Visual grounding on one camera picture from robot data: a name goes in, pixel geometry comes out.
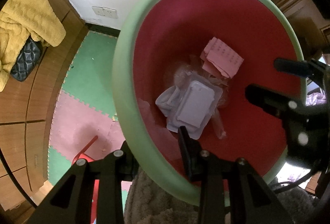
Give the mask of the clear plastic blister tray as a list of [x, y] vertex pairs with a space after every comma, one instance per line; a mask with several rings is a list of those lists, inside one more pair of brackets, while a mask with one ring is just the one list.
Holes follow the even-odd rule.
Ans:
[[184, 91], [179, 87], [173, 85], [166, 89], [157, 99], [156, 106], [165, 117], [171, 115], [176, 108], [178, 108], [183, 98]]
[[198, 140], [222, 94], [220, 87], [197, 73], [192, 73], [180, 88], [178, 101], [167, 116], [167, 129], [178, 133], [178, 129], [184, 126], [189, 136]]

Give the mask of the clear plastic bag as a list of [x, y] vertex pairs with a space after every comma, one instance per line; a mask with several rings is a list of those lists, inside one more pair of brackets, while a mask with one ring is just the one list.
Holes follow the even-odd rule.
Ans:
[[229, 80], [225, 77], [216, 78], [212, 76], [206, 72], [202, 66], [203, 61], [197, 56], [191, 56], [189, 62], [177, 61], [167, 68], [164, 75], [164, 82], [166, 83], [167, 89], [173, 85], [181, 88], [189, 75], [192, 73], [197, 73], [198, 75], [206, 78], [213, 85], [216, 85], [223, 90], [222, 97], [218, 102], [215, 112], [208, 122], [212, 124], [215, 136], [221, 140], [226, 137], [226, 131], [220, 117], [220, 110], [228, 103]]

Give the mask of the pink paper receipts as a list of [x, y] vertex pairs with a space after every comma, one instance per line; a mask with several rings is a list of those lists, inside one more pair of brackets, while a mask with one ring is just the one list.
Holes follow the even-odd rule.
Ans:
[[238, 72], [244, 59], [220, 39], [213, 37], [203, 49], [202, 68], [216, 78], [232, 79]]

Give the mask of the red bin with green rim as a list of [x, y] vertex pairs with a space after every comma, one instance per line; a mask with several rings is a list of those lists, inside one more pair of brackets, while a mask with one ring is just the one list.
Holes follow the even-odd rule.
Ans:
[[305, 99], [304, 80], [277, 72], [278, 58], [303, 60], [286, 17], [270, 0], [139, 0], [116, 44], [112, 87], [120, 127], [136, 160], [169, 194], [198, 204], [171, 120], [193, 127], [215, 99], [201, 146], [246, 158], [270, 182], [287, 155], [280, 120], [245, 97], [252, 83]]

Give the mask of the grey fuzzy pants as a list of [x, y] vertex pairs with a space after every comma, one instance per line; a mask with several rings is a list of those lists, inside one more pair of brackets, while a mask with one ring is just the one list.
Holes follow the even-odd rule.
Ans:
[[[294, 223], [312, 216], [319, 199], [300, 187], [277, 195]], [[128, 192], [125, 223], [197, 223], [199, 208], [170, 195], [139, 169]]]

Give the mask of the green pink foam floor mat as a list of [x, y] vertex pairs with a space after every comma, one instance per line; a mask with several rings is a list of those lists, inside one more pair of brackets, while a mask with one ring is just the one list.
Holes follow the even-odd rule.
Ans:
[[94, 160], [121, 147], [112, 97], [112, 62], [117, 39], [90, 31], [65, 75], [51, 123], [48, 181], [55, 185], [74, 157], [94, 137], [86, 154]]

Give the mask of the dark wooden headboard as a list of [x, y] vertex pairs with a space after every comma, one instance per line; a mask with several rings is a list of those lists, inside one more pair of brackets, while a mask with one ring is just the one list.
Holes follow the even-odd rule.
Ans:
[[329, 53], [329, 20], [312, 0], [272, 0], [288, 19], [299, 40], [305, 59], [319, 59]]

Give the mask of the black quilted handbag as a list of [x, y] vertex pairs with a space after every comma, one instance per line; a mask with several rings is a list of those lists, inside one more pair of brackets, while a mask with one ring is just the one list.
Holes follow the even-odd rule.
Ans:
[[11, 76], [17, 81], [25, 81], [38, 64], [41, 56], [41, 42], [34, 41], [32, 37], [29, 37], [11, 69]]

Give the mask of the yellow fleece jacket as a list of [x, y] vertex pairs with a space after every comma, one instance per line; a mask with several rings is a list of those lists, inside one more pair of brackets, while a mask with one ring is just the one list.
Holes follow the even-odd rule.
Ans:
[[8, 0], [1, 9], [1, 90], [29, 37], [57, 47], [66, 31], [48, 0]]

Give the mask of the white wall power socket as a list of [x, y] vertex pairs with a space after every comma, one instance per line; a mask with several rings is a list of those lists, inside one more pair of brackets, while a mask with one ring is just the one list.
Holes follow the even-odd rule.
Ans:
[[104, 16], [112, 19], [118, 19], [117, 10], [106, 8], [106, 7], [96, 7], [92, 6], [94, 13], [98, 16]]

